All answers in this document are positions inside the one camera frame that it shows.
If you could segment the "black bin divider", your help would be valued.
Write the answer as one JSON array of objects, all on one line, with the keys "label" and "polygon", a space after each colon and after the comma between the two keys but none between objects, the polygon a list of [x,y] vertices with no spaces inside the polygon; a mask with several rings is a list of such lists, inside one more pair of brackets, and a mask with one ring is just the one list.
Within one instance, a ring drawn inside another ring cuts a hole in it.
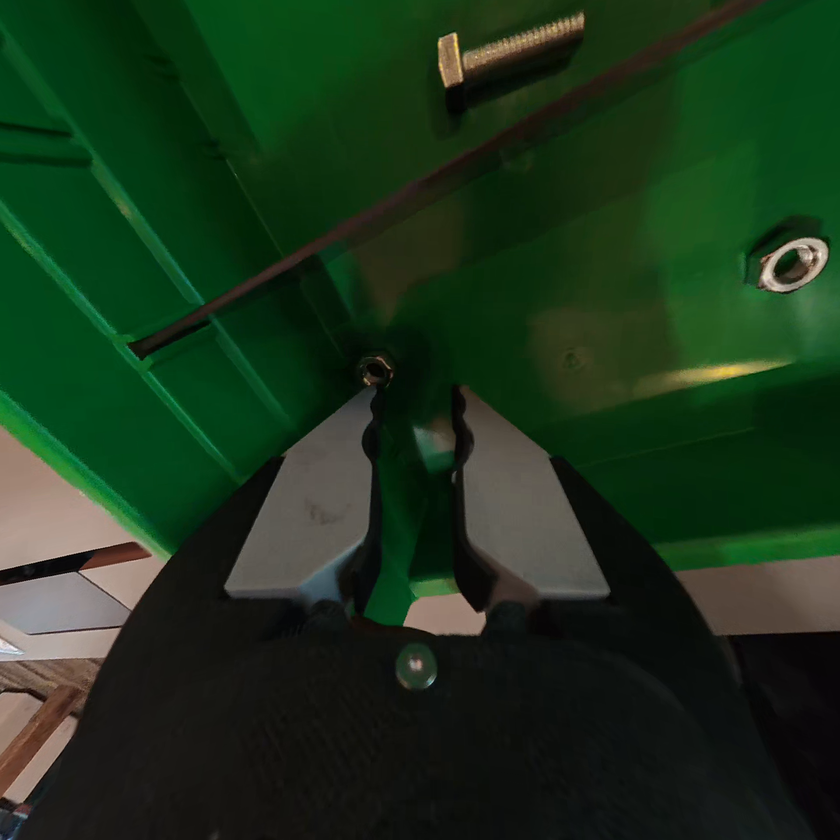
[{"label": "black bin divider", "polygon": [[257,275],[226,290],[153,334],[128,343],[129,351],[140,361],[164,347],[201,329],[205,322],[234,306],[271,281],[298,270],[307,260],[334,245],[358,245],[389,226],[403,221],[441,196],[486,170],[501,150],[518,143],[534,141],[552,122],[580,111],[584,105],[618,90],[623,84],[663,67],[683,50],[725,28],[763,5],[763,1],[727,2],[688,26],[669,34],[633,56],[617,62],[603,73],[552,100],[541,109],[493,135],[438,169],[402,186],[382,201],[344,219],[327,234],[301,247],[293,254],[263,269]]}]

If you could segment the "white metal stand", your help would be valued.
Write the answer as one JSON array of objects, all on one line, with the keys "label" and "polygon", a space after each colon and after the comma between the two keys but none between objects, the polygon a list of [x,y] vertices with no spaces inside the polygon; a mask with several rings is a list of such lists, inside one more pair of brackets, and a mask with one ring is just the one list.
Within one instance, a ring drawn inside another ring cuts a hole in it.
[{"label": "white metal stand", "polygon": [[26,635],[121,627],[130,609],[79,572],[3,584],[2,621]]}]

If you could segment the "black flat device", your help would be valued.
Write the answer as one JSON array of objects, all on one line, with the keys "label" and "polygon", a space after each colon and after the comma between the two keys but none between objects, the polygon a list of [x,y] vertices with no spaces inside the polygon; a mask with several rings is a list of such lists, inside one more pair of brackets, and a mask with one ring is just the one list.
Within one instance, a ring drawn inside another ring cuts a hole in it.
[{"label": "black flat device", "polygon": [[1,570],[1,585],[12,585],[61,574],[76,573],[92,558],[95,552],[96,550],[90,550],[3,569]]}]

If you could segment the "green plastic object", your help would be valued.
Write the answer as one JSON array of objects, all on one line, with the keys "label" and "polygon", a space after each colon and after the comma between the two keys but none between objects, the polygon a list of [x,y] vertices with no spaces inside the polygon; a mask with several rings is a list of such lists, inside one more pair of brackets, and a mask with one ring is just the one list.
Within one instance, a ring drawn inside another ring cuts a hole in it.
[{"label": "green plastic object", "polygon": [[[138,360],[344,219],[727,2],[2,2],[2,425],[163,555],[386,353],[370,611],[447,573],[453,385],[678,571],[838,554],[838,2],[763,2]],[[447,91],[463,49],[584,11]],[[778,294],[760,260],[823,238]]]}]

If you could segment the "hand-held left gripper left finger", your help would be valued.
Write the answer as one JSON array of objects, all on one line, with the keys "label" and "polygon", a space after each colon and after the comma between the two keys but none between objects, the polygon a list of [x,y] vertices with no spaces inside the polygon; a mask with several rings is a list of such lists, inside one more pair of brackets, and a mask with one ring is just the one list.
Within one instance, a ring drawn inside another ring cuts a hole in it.
[{"label": "hand-held left gripper left finger", "polygon": [[382,569],[384,404],[383,388],[369,386],[287,451],[227,578],[229,596],[364,613]]}]

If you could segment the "steel hex bolt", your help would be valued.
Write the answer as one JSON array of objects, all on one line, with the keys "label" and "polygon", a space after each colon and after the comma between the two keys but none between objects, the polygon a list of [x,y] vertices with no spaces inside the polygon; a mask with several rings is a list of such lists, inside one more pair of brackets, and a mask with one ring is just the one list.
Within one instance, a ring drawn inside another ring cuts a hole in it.
[{"label": "steel hex bolt", "polygon": [[437,40],[437,70],[447,91],[515,70],[537,60],[557,56],[578,45],[585,34],[584,11],[470,49],[463,49],[459,34]]}]

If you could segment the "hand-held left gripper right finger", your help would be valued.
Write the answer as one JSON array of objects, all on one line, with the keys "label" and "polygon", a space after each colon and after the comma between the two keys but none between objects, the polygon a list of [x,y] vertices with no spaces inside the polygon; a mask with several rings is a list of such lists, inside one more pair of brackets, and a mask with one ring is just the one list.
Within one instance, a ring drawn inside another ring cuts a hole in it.
[{"label": "hand-held left gripper right finger", "polygon": [[453,569],[467,603],[601,602],[611,593],[550,455],[470,389],[451,395]]}]

